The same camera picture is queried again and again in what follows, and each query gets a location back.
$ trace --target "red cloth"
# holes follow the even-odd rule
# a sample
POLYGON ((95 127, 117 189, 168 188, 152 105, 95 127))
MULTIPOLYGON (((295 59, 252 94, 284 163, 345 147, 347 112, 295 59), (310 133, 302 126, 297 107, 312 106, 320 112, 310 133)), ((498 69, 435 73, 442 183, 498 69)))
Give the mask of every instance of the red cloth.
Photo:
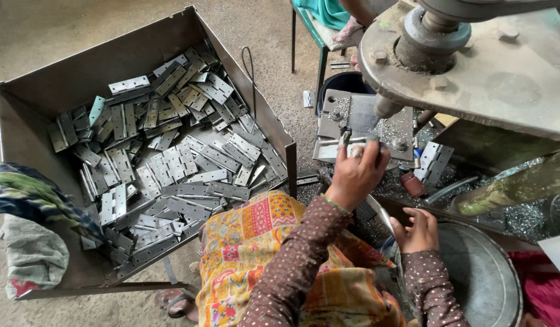
POLYGON ((539 264, 552 264, 541 251, 510 252, 524 293, 524 310, 548 327, 560 326, 560 273, 532 271, 539 264))

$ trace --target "colorful printed fabric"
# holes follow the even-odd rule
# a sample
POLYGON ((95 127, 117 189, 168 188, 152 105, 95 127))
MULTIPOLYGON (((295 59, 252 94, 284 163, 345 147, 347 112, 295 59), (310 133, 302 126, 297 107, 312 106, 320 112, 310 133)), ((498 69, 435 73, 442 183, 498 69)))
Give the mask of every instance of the colorful printed fabric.
POLYGON ((63 223, 93 241, 106 241, 101 227, 73 205, 54 182, 24 165, 0 164, 0 213, 9 213, 42 226, 63 223))
MULTIPOLYGON (((286 193, 271 191, 206 222, 202 227, 202 289, 196 299, 200 327, 239 323, 264 267, 300 224, 305 211, 302 203, 286 193)), ((391 310, 384 303, 396 304, 389 294, 380 294, 373 286, 372 268, 393 266, 377 250, 345 230, 328 247, 328 253, 302 307, 301 325, 368 326, 376 316, 391 310), (349 256, 364 263, 364 268, 353 265, 349 256)))

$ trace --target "person's leg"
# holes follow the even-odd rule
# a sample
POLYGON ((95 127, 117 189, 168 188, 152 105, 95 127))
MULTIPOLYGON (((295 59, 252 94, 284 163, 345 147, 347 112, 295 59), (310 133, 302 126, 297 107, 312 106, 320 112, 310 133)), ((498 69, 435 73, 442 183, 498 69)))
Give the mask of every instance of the person's leg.
POLYGON ((352 17, 355 17, 365 27, 369 27, 377 15, 371 9, 368 0, 339 0, 339 2, 352 17))

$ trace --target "black bucket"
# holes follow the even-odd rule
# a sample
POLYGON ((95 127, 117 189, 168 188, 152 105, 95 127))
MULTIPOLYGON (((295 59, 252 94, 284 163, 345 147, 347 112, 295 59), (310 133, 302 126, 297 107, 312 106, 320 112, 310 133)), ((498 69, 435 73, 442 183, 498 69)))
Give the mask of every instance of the black bucket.
POLYGON ((327 90, 339 90, 350 93, 377 94, 369 84, 363 83, 363 74, 360 71, 345 71, 327 78, 320 88, 320 98, 317 105, 317 116, 320 116, 324 95, 327 90))

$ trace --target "concrete floor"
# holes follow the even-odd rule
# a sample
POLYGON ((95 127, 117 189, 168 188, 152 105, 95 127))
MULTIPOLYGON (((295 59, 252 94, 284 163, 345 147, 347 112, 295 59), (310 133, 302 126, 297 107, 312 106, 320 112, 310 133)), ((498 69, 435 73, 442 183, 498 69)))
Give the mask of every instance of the concrete floor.
MULTIPOLYGON (((302 92, 316 83, 318 47, 298 21, 297 72, 290 72, 291 8, 288 1, 242 0, 0 0, 0 81, 15 78, 81 50, 145 26, 196 5, 200 15, 240 62, 240 49, 253 54, 260 91, 298 142, 298 162, 311 165, 317 120, 312 108, 302 108, 302 92)), ((348 56, 354 53, 349 50, 348 56)), ((343 59, 331 53, 329 62, 343 59)), ((327 77, 344 71, 327 70, 327 77)), ((188 265, 198 260, 195 241, 170 255, 176 276, 201 286, 188 265)), ((192 326, 185 319, 166 318, 153 305, 153 292, 78 296, 48 300, 11 301, 3 290, 8 269, 0 242, 0 326, 192 326)), ((155 264, 134 281, 167 280, 155 264)))

